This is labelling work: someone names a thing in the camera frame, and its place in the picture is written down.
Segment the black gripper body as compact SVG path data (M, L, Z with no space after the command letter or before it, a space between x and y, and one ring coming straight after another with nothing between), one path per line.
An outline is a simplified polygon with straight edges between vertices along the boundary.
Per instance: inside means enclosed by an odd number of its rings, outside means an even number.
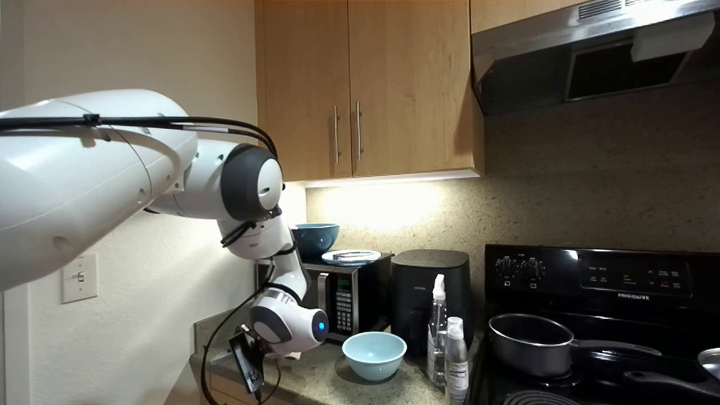
M246 325L240 325L229 338L229 354L237 363L246 391L259 398L263 389L266 345Z

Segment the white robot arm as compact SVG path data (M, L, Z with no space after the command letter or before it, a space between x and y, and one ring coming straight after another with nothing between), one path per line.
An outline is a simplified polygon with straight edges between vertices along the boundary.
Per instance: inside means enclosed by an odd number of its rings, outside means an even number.
M282 218L272 138L248 122L194 117L152 90L102 90L0 116L0 283L15 289L71 264L140 210L211 218L221 246L270 264L229 339L246 389L268 354L300 356L328 334L306 309L306 275Z

